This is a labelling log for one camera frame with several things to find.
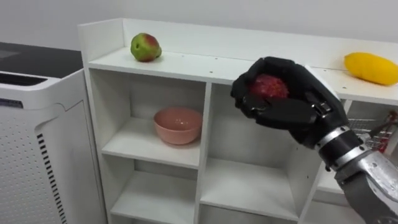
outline ceramic bowl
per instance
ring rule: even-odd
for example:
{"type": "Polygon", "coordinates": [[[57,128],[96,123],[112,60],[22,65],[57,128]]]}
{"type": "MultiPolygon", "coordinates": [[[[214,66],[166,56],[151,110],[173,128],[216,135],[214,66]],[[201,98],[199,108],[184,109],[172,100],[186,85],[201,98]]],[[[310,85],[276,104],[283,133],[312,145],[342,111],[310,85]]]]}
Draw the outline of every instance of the ceramic bowl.
{"type": "Polygon", "coordinates": [[[202,115],[189,108],[171,107],[157,112],[154,121],[156,132],[163,141],[182,145],[199,136],[202,115]]]}

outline yellow fruit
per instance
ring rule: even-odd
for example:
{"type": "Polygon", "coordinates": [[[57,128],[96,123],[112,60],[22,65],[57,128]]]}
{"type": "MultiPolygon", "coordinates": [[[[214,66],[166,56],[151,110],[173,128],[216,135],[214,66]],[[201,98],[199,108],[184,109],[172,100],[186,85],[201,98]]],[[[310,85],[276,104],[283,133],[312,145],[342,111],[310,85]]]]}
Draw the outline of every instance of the yellow fruit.
{"type": "Polygon", "coordinates": [[[369,82],[392,85],[398,82],[398,66],[388,59],[369,53],[351,53],[344,64],[354,76],[369,82]]]}

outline white cabinet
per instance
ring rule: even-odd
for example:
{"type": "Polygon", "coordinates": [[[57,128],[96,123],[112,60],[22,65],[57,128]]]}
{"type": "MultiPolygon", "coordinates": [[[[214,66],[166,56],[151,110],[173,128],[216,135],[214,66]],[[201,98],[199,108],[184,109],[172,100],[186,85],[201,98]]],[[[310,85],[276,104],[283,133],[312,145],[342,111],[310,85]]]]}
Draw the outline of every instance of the white cabinet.
{"type": "Polygon", "coordinates": [[[110,224],[328,224],[339,212],[360,220],[331,205],[346,203],[316,152],[244,117],[230,84],[259,57],[290,58],[312,66],[347,110],[352,103],[349,116],[383,119],[398,89],[349,76],[342,58],[370,51],[397,60],[397,44],[134,19],[79,33],[110,224]],[[134,60],[129,44],[140,32],[158,38],[161,58],[134,60]],[[172,146],[156,136],[152,117],[168,106],[203,113],[200,140],[172,146]]]}

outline vent slot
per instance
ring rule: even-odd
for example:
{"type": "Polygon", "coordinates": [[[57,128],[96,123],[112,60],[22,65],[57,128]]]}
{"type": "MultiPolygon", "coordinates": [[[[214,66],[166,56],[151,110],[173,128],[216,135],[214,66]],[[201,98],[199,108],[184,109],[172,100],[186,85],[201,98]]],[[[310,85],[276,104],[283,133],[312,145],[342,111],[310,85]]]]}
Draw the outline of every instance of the vent slot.
{"type": "Polygon", "coordinates": [[[58,209],[58,214],[60,215],[60,220],[61,220],[62,224],[68,224],[65,212],[63,211],[61,197],[60,197],[60,194],[58,193],[57,181],[55,180],[55,176],[53,174],[50,157],[46,150],[43,134],[37,135],[37,141],[39,143],[39,147],[40,147],[40,150],[41,150],[41,153],[43,156],[43,162],[44,162],[45,168],[47,170],[47,174],[49,176],[49,182],[50,182],[54,200],[55,200],[55,203],[56,203],[56,206],[58,209]]]}

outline perforated panel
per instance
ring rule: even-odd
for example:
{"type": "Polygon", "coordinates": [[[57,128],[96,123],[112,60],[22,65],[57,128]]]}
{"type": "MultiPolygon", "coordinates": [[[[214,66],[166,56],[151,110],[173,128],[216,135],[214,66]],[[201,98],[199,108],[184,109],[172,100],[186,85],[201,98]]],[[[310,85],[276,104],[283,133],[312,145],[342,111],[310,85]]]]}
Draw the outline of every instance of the perforated panel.
{"type": "Polygon", "coordinates": [[[40,149],[44,138],[34,130],[41,121],[17,108],[0,106],[0,114],[0,223],[65,224],[50,183],[55,177],[46,169],[49,157],[40,149]]]}

